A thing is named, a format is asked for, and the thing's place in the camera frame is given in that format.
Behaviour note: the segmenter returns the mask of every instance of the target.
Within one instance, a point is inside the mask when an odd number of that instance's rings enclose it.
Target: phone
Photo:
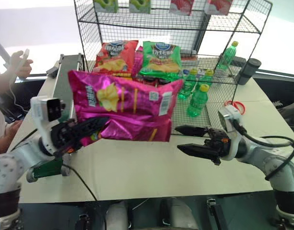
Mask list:
[[[27,58],[28,58],[28,55],[30,54],[30,50],[29,49],[26,49],[25,52],[23,53],[22,55],[22,59],[21,61],[19,62],[18,66],[16,67],[16,70],[15,70],[15,73],[19,71],[19,69],[21,69],[21,67],[25,64]],[[12,78],[10,79],[10,84],[13,84],[17,79],[17,75],[14,74],[12,76]]]

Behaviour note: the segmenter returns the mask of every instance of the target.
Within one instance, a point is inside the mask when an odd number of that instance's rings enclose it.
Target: person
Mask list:
[[[30,75],[32,70],[30,64],[33,63],[30,59],[26,60],[25,64],[16,72],[16,68],[21,61],[20,56],[22,54],[23,51],[13,53],[10,58],[9,67],[4,73],[0,74],[0,94],[9,89],[9,82],[14,74],[20,78],[27,78]],[[7,125],[5,123],[4,115],[0,111],[0,154],[6,153],[21,124],[22,121],[15,121],[10,126]]]

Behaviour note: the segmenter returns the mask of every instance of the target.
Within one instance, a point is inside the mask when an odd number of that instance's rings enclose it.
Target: wire rack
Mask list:
[[[253,48],[243,57],[248,60],[263,32],[272,3],[267,0],[233,0],[227,16],[206,15],[205,3],[206,0],[195,0],[191,15],[181,16],[169,12],[170,0],[152,0],[150,14],[130,13],[129,0],[118,0],[117,13],[96,12],[93,0],[74,0],[87,71],[93,69],[102,43],[117,40],[164,39],[165,42],[180,46],[182,50],[195,50],[198,53],[195,61],[182,62],[184,69],[216,70],[220,54],[224,53],[237,34],[256,34],[250,46]],[[219,55],[201,55],[199,48],[205,33],[212,31],[229,33],[230,38],[225,47],[218,50]],[[236,76],[242,67],[229,65],[221,78],[213,78],[208,103],[198,117],[190,118],[186,115],[190,98],[178,101],[172,117],[172,134],[178,134],[174,128],[180,125],[221,128],[217,111],[225,101],[233,100],[238,82]]]

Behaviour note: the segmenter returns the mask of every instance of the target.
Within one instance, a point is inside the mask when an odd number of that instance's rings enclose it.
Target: yellow bottle cap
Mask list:
[[[197,75],[198,74],[198,70],[197,69],[191,69],[189,74],[191,75]]]
[[[237,47],[238,42],[237,42],[237,41],[234,41],[234,42],[232,43],[232,45],[235,46],[235,47]]]
[[[205,71],[205,75],[206,75],[206,76],[213,76],[213,75],[214,75],[214,70],[207,69],[207,70]]]
[[[207,84],[202,84],[200,86],[200,91],[202,91],[202,92],[207,92],[207,91],[209,91],[209,89],[210,89],[210,86]]]

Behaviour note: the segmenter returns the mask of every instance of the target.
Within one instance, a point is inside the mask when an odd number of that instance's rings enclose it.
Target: white table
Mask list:
[[[53,95],[54,82],[47,79],[39,95]],[[292,130],[253,79],[245,86],[238,86],[235,99],[246,105],[244,126],[251,135],[283,135],[294,139]],[[12,146],[33,129],[29,112]],[[264,174],[254,166],[235,159],[215,166],[210,160],[187,156],[176,147],[203,141],[183,136],[171,136],[168,143],[102,139],[74,154],[71,165],[99,200],[271,190]],[[74,173],[69,177],[41,178],[32,184],[24,175],[20,181],[21,203],[93,200]]]

